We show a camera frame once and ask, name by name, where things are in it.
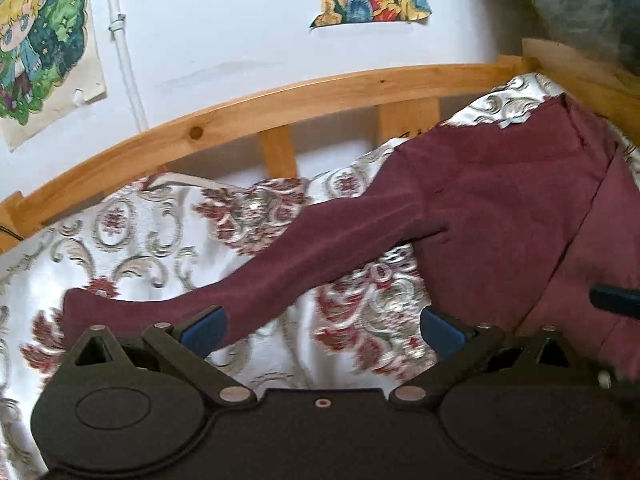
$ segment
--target cartoon drawing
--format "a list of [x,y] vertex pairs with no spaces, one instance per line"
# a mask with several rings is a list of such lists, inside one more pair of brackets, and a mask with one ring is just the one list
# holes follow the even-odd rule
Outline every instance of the cartoon drawing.
[[[40,56],[31,46],[29,33],[47,0],[4,0],[0,3],[0,50],[9,53],[0,92],[12,112],[20,92],[28,103],[33,100],[31,79],[42,68]],[[12,86],[11,95],[7,87]]]
[[0,117],[21,125],[82,58],[86,0],[0,0]]

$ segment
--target wooden rail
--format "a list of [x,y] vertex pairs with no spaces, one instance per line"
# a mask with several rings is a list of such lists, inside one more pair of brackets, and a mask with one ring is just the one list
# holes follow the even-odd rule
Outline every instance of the wooden rail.
[[[302,82],[215,105],[161,124],[93,156],[27,197],[0,203],[0,221],[28,237],[50,218],[101,192],[152,174],[191,153],[257,134],[270,177],[295,176],[288,125],[349,110],[378,106],[380,142],[413,137],[440,121],[439,97],[485,93],[513,76],[545,71],[535,59],[499,56],[498,62],[427,65],[357,72]],[[580,75],[549,76],[595,111],[640,140],[638,97]]]

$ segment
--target wood knot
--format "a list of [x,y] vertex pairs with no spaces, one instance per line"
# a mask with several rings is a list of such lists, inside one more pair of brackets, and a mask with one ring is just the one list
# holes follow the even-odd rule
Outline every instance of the wood knot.
[[191,139],[193,140],[198,140],[202,137],[202,134],[204,133],[202,126],[194,126],[190,131],[189,131],[189,136],[191,137]]

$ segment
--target pine wood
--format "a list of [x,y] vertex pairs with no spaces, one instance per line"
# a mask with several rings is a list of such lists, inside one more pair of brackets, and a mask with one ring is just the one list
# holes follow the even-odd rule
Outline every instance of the pine wood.
[[[22,200],[22,193],[17,192],[0,202],[0,225],[10,229],[17,235],[26,238],[33,233],[26,233],[18,229],[13,218],[15,206],[20,202],[20,200]],[[9,249],[13,249],[17,244],[18,240],[6,233],[0,232],[0,254],[7,252]]]
[[133,136],[68,170],[21,200],[14,222],[18,226],[44,222],[105,189],[239,137],[351,108],[487,92],[513,77],[514,70],[512,64],[499,63],[372,70],[298,83],[206,108]]
[[635,144],[640,144],[640,98],[574,74],[554,72],[544,67],[542,73],[562,86],[581,104],[608,118]]
[[440,122],[440,99],[425,97],[380,105],[378,121],[380,144],[394,137],[411,139]]
[[296,178],[298,165],[289,126],[278,126],[258,133],[262,158],[269,178]]
[[132,178],[131,180],[123,180],[116,184],[113,184],[112,186],[105,187],[102,190],[102,194],[105,196],[109,196],[111,193],[115,193],[117,190],[125,187],[127,184],[131,184],[132,182],[135,182],[136,180],[145,178],[146,176],[153,176],[156,174],[166,173],[167,171],[169,171],[168,166],[166,164],[163,164],[162,166],[158,166],[157,168],[154,168],[152,171],[144,171],[143,173],[140,173],[134,178]]
[[522,40],[525,56],[535,57],[545,70],[571,72],[613,90],[640,96],[640,77],[616,65],[590,59],[585,53],[555,41]]
[[510,64],[513,66],[516,74],[526,74],[529,72],[538,72],[540,70],[540,61],[534,57],[498,54],[496,61],[501,64]]

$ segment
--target circular plate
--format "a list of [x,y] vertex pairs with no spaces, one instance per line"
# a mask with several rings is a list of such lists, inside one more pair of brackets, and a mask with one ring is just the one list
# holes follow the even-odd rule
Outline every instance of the circular plate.
[[466,452],[502,469],[548,474],[581,466],[616,434],[616,408],[597,388],[470,380],[440,406],[449,436]]
[[87,367],[44,390],[31,429],[46,458],[113,473],[166,460],[196,435],[203,418],[198,391],[174,377]]

